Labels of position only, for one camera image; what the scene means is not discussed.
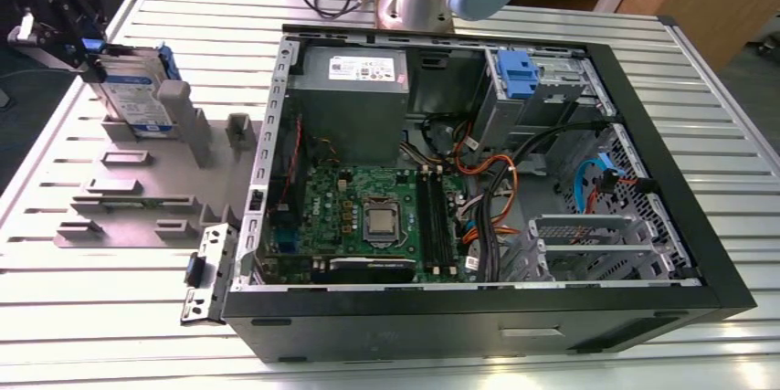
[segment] sticker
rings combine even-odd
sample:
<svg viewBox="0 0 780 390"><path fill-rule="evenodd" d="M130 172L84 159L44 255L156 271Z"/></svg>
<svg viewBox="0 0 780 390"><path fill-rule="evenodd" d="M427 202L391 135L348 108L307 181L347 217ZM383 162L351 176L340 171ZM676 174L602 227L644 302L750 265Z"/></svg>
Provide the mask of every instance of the sticker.
<svg viewBox="0 0 780 390"><path fill-rule="evenodd" d="M466 136L466 139L463 139L463 143L466 143L466 146L468 146L472 149L472 151L476 151L476 148L479 148L479 142L475 140L472 136Z"/></svg>
<svg viewBox="0 0 780 390"><path fill-rule="evenodd" d="M348 81L395 81L392 58L334 57L328 79Z"/></svg>
<svg viewBox="0 0 780 390"><path fill-rule="evenodd" d="M163 104L155 100L155 84L147 77L110 75L104 87L120 116L148 137L166 137L174 123Z"/></svg>
<svg viewBox="0 0 780 390"><path fill-rule="evenodd" d="M478 271L479 270L479 258L475 258L474 256L467 256L466 257L466 264L463 264L466 269L470 269L471 271Z"/></svg>

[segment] metal bracket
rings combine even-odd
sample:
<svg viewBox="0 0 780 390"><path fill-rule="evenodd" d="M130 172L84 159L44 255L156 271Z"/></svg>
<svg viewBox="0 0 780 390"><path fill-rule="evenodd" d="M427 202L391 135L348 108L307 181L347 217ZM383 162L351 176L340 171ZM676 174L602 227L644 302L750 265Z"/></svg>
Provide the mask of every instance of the metal bracket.
<svg viewBox="0 0 780 390"><path fill-rule="evenodd" d="M192 255L184 278L191 287L182 310L183 326L226 324L222 308L231 283L238 238L238 231L230 224L207 227L204 230L198 255Z"/></svg>

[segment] slotted aluminum table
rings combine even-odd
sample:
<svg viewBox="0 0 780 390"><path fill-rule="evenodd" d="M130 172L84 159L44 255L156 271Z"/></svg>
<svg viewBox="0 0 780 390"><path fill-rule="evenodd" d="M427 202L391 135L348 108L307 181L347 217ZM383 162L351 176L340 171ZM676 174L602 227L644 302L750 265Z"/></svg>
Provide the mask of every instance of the slotted aluminum table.
<svg viewBox="0 0 780 390"><path fill-rule="evenodd" d="M283 23L322 22L300 0L126 0L108 34L130 45L167 42L208 119L246 112L262 120ZM339 20L372 23L371 11ZM655 17L516 7L458 30L612 46L759 307L618 354L263 364L230 327L179 327L190 251L52 244L107 148L104 108L78 80L0 199L0 382L254 390L780 382L780 161L686 37ZM178 380L155 381L167 378Z"/></svg>

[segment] black connector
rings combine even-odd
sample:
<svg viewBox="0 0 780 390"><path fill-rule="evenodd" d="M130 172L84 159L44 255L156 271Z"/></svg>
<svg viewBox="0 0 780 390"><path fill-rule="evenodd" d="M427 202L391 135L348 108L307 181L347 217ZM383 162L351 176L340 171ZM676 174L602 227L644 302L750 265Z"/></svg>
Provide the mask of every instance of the black connector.
<svg viewBox="0 0 780 390"><path fill-rule="evenodd" d="M187 283L190 287L200 287L200 279L204 276L204 267L206 258L199 258L198 252L192 252L191 261L187 264L187 270L184 271L184 283Z"/></svg>
<svg viewBox="0 0 780 390"><path fill-rule="evenodd" d="M620 181L620 174L618 173L616 169L604 169L602 173L602 177L599 177L599 181L596 182L596 187L599 188L600 194L614 194L615 193L615 186Z"/></svg>
<svg viewBox="0 0 780 390"><path fill-rule="evenodd" d="M659 191L659 182L652 178L638 178L634 190L640 194L651 194Z"/></svg>

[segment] orange wire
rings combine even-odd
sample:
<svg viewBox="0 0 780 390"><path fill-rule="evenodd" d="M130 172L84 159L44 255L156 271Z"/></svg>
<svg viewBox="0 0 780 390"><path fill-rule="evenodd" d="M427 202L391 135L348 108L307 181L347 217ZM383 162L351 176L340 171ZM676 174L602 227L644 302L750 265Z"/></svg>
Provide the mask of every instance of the orange wire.
<svg viewBox="0 0 780 390"><path fill-rule="evenodd" d="M490 157L486 162L483 162L479 166L468 167L462 163L462 147L463 143L466 142L466 138L472 134L472 123L470 122L468 127L466 128L466 135L463 136L462 141L455 147L455 164L459 167L459 171L467 175L476 175L484 173L488 168L492 166L494 163L498 161L504 161L510 165L510 169L512 170L512 194L507 200L507 204L504 205L504 209L502 213L492 218L492 224L500 223L510 215L510 210L512 210L512 203L515 202L515 197L518 196L518 188L519 188L519 178L518 178L518 168L515 167L515 162L512 162L512 158L506 154L494 155Z"/></svg>
<svg viewBox="0 0 780 390"><path fill-rule="evenodd" d="M514 235L516 233L520 233L519 230L511 228L511 227L496 227L496 233L499 234L504 234L504 235ZM476 240L476 229L472 228L468 233L463 236L463 244L471 244L472 241Z"/></svg>

